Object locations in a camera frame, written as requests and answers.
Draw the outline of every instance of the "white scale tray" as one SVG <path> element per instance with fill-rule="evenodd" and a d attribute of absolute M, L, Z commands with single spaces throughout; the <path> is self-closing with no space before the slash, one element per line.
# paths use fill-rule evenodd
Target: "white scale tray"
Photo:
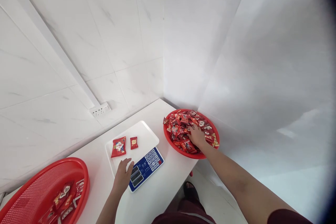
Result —
<path fill-rule="evenodd" d="M 131 137 L 138 137 L 138 148 L 131 150 Z M 119 157 L 111 158 L 113 149 L 113 140 L 121 137 L 126 137 L 126 154 Z M 134 163 L 137 163 L 142 159 L 150 150 L 160 142 L 159 138 L 154 134 L 154 132 L 148 127 L 144 121 L 137 122 L 132 127 L 120 133 L 118 136 L 114 137 L 111 141 L 107 142 L 105 145 L 107 158 L 110 162 L 113 177 L 116 176 L 117 169 L 121 160 L 126 158 L 132 158 Z"/>

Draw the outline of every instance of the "red sleeve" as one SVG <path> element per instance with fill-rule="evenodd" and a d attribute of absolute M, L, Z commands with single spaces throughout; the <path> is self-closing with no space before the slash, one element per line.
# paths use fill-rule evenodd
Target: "red sleeve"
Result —
<path fill-rule="evenodd" d="M 267 224 L 312 224 L 302 215 L 288 209 L 275 210 L 268 217 Z"/>

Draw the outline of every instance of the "electrical outlet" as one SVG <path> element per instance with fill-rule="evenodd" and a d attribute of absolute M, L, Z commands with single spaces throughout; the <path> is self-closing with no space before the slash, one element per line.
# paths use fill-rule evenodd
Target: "electrical outlet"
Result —
<path fill-rule="evenodd" d="M 90 108 L 89 111 L 94 117 L 99 117 L 111 111 L 111 108 L 107 103 L 103 103 L 100 106 Z"/>

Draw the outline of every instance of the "white countertop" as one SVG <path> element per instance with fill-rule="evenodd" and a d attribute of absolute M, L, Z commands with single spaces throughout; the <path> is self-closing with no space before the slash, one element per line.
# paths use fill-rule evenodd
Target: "white countertop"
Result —
<path fill-rule="evenodd" d="M 196 159 L 187 158 L 175 151 L 164 136 L 163 118 L 173 110 L 175 108 L 159 99 L 70 155 L 86 163 L 91 183 L 89 198 L 78 224 L 96 223 L 112 189 L 114 178 L 105 153 L 105 144 L 141 120 L 159 138 L 157 148 L 164 158 L 164 164 L 135 193 L 128 189 L 125 191 L 115 223 L 150 224 L 166 210 L 197 163 Z"/>

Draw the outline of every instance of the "sandal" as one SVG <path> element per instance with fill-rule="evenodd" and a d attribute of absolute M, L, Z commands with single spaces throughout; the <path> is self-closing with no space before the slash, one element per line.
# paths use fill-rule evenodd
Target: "sandal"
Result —
<path fill-rule="evenodd" d="M 183 192 L 184 192 L 184 196 L 186 198 L 196 199 L 196 200 L 200 201 L 200 199 L 198 197 L 197 190 L 196 190 L 195 186 L 191 182 L 186 181 L 184 183 L 184 185 L 183 185 Z"/>

